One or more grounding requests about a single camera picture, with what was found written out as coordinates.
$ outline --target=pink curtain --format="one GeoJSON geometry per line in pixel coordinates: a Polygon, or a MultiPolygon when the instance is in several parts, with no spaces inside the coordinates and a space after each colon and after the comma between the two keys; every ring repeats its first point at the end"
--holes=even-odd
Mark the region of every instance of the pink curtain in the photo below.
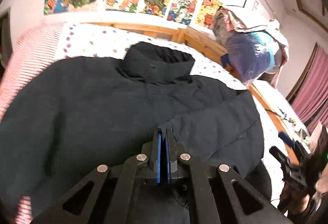
{"type": "Polygon", "coordinates": [[[328,55],[320,46],[292,108],[306,122],[328,97],[328,55]]]}
{"type": "Polygon", "coordinates": [[[307,130],[312,133],[318,122],[321,122],[324,126],[328,127],[328,101],[321,108],[320,112],[317,116],[312,120],[312,122],[308,125],[307,130]]]}

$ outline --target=bed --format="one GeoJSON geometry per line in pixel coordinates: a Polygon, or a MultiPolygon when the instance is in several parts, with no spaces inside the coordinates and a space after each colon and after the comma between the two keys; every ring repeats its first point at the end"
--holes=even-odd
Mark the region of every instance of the bed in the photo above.
{"type": "MultiPolygon", "coordinates": [[[[191,28],[169,29],[131,23],[54,23],[45,24],[25,33],[18,41],[0,85],[0,119],[20,89],[51,63],[75,56],[123,59],[129,47],[139,41],[184,51],[193,56],[191,75],[218,79],[229,88],[242,90],[232,67],[223,68],[220,57],[227,51],[201,32],[191,28]]],[[[250,86],[259,111],[264,134],[263,163],[272,179],[272,204],[277,206],[284,186],[280,164],[269,154],[276,145],[298,163],[294,152],[278,138],[278,131],[290,134],[285,123],[263,98],[255,86],[250,86]]]]}

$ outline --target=jacket sleeve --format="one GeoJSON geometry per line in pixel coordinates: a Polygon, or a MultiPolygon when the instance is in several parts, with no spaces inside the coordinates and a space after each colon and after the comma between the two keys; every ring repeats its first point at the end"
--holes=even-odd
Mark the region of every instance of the jacket sleeve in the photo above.
{"type": "Polygon", "coordinates": [[[181,114],[159,126],[171,128],[176,142],[204,163],[223,163],[245,177],[263,157],[260,115],[248,91],[218,105],[181,114]]]}
{"type": "Polygon", "coordinates": [[[46,177],[59,111],[56,64],[29,82],[0,123],[0,200],[15,214],[21,195],[46,177]]]}

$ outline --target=black jacket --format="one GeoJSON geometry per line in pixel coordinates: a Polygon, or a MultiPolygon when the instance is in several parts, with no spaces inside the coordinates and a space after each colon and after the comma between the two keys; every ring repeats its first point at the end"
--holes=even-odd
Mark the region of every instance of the black jacket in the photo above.
{"type": "Polygon", "coordinates": [[[191,155],[245,176],[264,148],[252,96],[190,76],[193,64],[187,53],[141,42],[124,60],[76,57],[48,67],[0,124],[0,199],[13,211],[30,194],[35,216],[99,164],[140,153],[157,127],[172,127],[191,155]]]}

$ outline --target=black gripper frame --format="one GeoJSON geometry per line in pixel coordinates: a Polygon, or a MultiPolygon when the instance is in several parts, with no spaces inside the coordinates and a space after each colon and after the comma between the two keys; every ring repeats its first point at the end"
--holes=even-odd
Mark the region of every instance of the black gripper frame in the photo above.
{"type": "Polygon", "coordinates": [[[192,155],[189,160],[182,160],[184,146],[174,141],[170,129],[157,130],[153,141],[142,146],[141,153],[147,156],[143,161],[136,155],[105,172],[95,168],[32,224],[132,223],[139,186],[156,185],[159,168],[160,184],[187,187],[191,224],[292,223],[232,168],[205,165],[192,155]],[[160,155],[159,145],[166,146],[160,155]],[[68,210],[70,202],[86,186],[91,189],[85,203],[79,209],[68,210]]]}

